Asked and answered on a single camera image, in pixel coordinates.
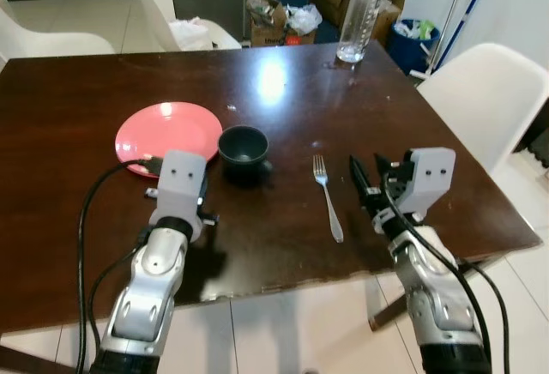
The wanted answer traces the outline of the silver metal fork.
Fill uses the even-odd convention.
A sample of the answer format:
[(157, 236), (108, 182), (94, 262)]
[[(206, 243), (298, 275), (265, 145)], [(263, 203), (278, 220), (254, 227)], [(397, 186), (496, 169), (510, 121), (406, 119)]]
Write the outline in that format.
[(315, 154), (312, 158), (312, 173), (317, 184), (322, 187), (324, 198), (327, 205), (327, 217), (329, 217), (329, 229), (332, 232), (334, 241), (344, 242), (344, 229), (341, 228), (340, 218), (338, 218), (335, 207), (327, 189), (327, 170), (322, 155)]

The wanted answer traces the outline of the pink round plate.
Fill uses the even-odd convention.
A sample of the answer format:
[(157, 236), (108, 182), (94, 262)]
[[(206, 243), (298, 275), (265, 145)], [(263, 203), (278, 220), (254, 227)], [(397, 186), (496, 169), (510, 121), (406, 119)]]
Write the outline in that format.
[(118, 161), (165, 157), (177, 149), (201, 155), (211, 162), (217, 154), (217, 140), (223, 126), (217, 117), (200, 105), (164, 102), (134, 112), (115, 135)]

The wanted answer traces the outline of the dark wooden table leg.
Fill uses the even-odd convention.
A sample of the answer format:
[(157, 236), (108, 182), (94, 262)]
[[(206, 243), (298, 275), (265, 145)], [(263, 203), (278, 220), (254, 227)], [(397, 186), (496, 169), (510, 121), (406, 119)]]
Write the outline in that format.
[(394, 264), (367, 280), (367, 322), (373, 331), (388, 329), (407, 315), (407, 296)]

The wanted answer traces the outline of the blue waste bin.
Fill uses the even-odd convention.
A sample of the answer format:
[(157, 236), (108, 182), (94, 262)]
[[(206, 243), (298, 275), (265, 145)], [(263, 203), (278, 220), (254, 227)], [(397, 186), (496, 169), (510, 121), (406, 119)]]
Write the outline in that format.
[(387, 53), (397, 67), (411, 75), (425, 72), (442, 29), (429, 20), (397, 20), (389, 29)]

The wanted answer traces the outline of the white plastic chair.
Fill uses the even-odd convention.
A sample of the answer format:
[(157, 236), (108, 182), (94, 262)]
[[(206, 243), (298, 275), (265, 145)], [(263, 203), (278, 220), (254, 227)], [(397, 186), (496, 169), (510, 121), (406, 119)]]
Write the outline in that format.
[(505, 45), (484, 42), (449, 60), (417, 91), (492, 173), (548, 100), (549, 72)]
[(24, 57), (115, 55), (106, 39), (92, 33), (41, 33), (24, 28), (8, 0), (0, 0), (0, 63)]
[[(148, 30), (154, 37), (160, 48), (165, 51), (182, 51), (172, 39), (168, 22), (175, 21), (175, 0), (140, 0), (142, 13)], [(242, 44), (236, 40), (227, 30), (220, 27), (214, 21), (203, 20), (200, 18), (201, 24), (209, 29), (209, 37), (214, 42), (212, 50), (239, 50), (242, 49)]]

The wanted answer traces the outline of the clear plastic water bottle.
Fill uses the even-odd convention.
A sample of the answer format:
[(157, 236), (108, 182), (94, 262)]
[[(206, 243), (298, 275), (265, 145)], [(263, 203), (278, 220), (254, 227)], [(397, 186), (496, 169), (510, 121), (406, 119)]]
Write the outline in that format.
[(382, 0), (349, 0), (341, 26), (341, 40), (336, 56), (347, 63), (357, 63), (365, 56), (365, 48), (377, 24)]

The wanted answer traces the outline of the white plastic bag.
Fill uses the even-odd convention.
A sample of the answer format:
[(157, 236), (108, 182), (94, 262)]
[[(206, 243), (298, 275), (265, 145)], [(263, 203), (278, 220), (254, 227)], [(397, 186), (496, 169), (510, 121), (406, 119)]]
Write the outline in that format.
[(209, 29), (201, 24), (199, 17), (188, 21), (169, 21), (168, 27), (172, 39), (176, 41), (179, 50), (212, 50), (214, 42), (209, 37)]

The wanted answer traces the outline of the small open cardboard box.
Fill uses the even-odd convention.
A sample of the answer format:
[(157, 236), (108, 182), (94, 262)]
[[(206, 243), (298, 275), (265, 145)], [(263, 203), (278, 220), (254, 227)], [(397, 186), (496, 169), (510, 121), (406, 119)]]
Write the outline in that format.
[(278, 0), (246, 0), (250, 13), (251, 47), (299, 45), (299, 35), (287, 25), (289, 10)]

